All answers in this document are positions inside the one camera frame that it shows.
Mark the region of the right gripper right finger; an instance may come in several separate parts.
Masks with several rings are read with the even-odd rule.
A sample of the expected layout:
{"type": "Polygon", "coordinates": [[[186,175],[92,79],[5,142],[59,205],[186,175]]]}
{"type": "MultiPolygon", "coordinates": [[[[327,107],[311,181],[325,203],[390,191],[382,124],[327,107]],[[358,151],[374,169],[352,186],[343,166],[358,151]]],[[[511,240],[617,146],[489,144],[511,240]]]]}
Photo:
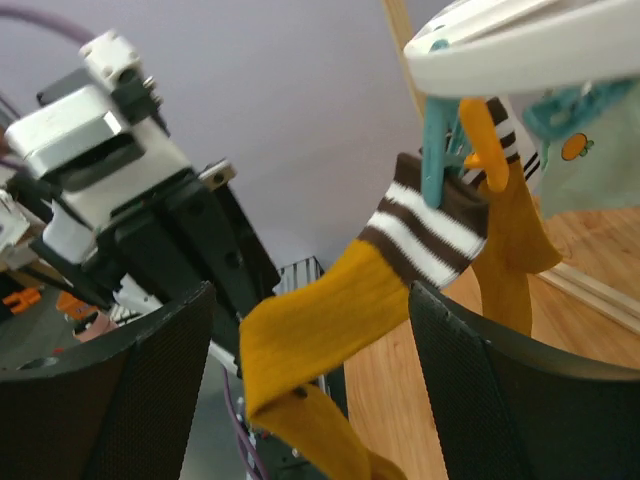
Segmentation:
{"type": "Polygon", "coordinates": [[[635,479],[639,373],[503,327],[414,283],[409,313],[452,479],[635,479]]]}

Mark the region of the mustard yellow sock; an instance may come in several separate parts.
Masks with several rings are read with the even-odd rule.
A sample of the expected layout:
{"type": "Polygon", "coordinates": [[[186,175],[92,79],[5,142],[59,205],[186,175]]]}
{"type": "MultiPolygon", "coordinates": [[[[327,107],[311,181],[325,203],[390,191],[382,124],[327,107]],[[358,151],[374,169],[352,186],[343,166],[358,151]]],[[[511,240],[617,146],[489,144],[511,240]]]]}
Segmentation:
{"type": "Polygon", "coordinates": [[[361,233],[317,281],[262,301],[240,324],[249,421],[331,479],[400,479],[315,385],[408,319],[410,286],[448,287],[488,236],[487,200],[447,173],[441,204],[420,191],[421,162],[397,157],[393,180],[361,233]]]}
{"type": "Polygon", "coordinates": [[[556,266],[562,256],[534,206],[516,130],[501,100],[465,98],[458,113],[471,144],[465,167],[482,172],[472,185],[489,203],[488,240],[472,264],[482,312],[529,336],[533,317],[528,277],[556,266]]]}

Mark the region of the white round clip hanger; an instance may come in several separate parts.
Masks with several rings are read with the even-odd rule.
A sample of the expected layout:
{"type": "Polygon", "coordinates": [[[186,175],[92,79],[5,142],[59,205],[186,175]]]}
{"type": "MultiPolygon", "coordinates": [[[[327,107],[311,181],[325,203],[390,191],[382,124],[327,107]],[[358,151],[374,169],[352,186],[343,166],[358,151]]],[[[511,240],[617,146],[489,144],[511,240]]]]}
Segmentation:
{"type": "Polygon", "coordinates": [[[416,87],[438,97],[523,93],[635,77],[639,3],[456,1],[406,44],[416,87]]]}

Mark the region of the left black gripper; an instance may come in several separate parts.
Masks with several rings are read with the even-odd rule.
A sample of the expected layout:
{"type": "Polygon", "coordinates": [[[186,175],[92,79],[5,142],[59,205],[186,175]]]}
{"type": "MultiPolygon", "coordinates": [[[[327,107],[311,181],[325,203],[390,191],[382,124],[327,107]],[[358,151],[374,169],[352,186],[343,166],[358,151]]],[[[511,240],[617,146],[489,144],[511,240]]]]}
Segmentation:
{"type": "Polygon", "coordinates": [[[239,352],[240,321],[272,296],[279,274],[232,190],[192,173],[164,181],[111,211],[77,261],[44,238],[31,244],[89,304],[154,311],[192,287],[215,288],[213,342],[239,352]]]}

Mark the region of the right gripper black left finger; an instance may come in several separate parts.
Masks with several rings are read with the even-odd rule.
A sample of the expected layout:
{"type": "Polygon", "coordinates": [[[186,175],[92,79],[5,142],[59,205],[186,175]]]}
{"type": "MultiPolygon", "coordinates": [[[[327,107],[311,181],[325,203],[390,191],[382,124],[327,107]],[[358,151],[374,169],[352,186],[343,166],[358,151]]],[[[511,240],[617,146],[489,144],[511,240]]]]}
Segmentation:
{"type": "Polygon", "coordinates": [[[179,478],[214,308],[204,283],[41,365],[2,372],[2,478],[179,478]]]}

